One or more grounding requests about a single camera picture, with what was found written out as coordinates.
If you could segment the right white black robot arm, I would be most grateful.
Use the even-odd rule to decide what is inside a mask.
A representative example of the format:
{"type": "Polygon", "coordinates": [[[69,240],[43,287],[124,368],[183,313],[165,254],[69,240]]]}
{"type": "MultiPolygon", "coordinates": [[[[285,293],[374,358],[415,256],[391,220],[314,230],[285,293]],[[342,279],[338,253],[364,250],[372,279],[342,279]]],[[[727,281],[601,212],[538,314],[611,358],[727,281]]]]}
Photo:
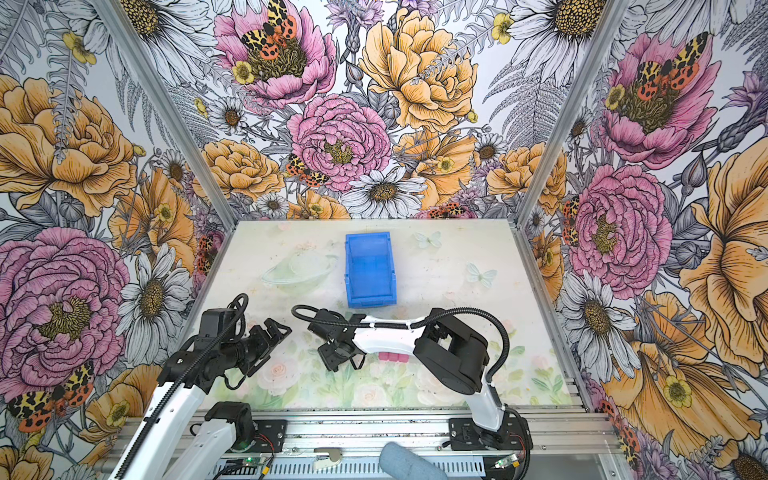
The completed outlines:
{"type": "Polygon", "coordinates": [[[507,329],[494,315],[474,307],[435,307],[424,317],[408,320],[366,314],[345,318],[309,305],[295,305],[291,314],[323,340],[318,354],[327,370],[336,372],[345,363],[358,370],[362,364],[357,359],[380,353],[413,357],[441,385],[464,398],[481,445],[500,449],[510,438],[508,409],[493,385],[495,374],[509,356],[510,341],[507,329]],[[465,323],[463,315],[495,327],[501,340],[495,362],[490,361],[488,340],[465,323]]]}

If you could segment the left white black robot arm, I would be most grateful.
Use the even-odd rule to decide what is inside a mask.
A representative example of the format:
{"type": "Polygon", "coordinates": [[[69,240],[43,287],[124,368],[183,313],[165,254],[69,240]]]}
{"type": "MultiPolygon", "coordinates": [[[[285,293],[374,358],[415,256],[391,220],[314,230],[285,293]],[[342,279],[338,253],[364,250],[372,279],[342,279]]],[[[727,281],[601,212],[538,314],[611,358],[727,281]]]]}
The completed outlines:
{"type": "Polygon", "coordinates": [[[174,453],[195,413],[217,380],[237,389],[229,370],[253,376],[292,329],[271,318],[249,328],[248,295],[202,313],[199,331],[171,355],[158,376],[150,404],[114,467],[112,479],[205,479],[229,450],[248,449],[256,440],[251,407],[219,402],[205,414],[193,443],[174,453]]]}

